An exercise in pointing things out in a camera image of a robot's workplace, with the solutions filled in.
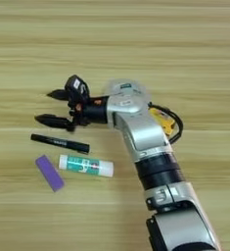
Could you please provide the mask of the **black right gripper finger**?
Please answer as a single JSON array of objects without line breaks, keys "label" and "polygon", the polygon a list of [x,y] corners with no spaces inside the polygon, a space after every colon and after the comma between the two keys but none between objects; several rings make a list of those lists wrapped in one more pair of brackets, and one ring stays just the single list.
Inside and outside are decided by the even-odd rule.
[{"label": "black right gripper finger", "polygon": [[53,128],[62,128],[67,131],[74,131],[74,123],[67,118],[57,117],[51,114],[43,114],[34,117],[39,123]]},{"label": "black right gripper finger", "polygon": [[69,99],[69,95],[64,89],[53,90],[49,92],[47,96],[61,101],[67,101]]}]

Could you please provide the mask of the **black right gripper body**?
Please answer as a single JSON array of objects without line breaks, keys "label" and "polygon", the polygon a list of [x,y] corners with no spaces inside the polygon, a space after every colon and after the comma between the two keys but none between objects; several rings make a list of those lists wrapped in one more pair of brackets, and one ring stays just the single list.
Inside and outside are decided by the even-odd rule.
[{"label": "black right gripper body", "polygon": [[74,131],[77,126],[106,124],[108,96],[82,98],[68,96],[69,114],[72,121],[67,125],[67,131]]}]

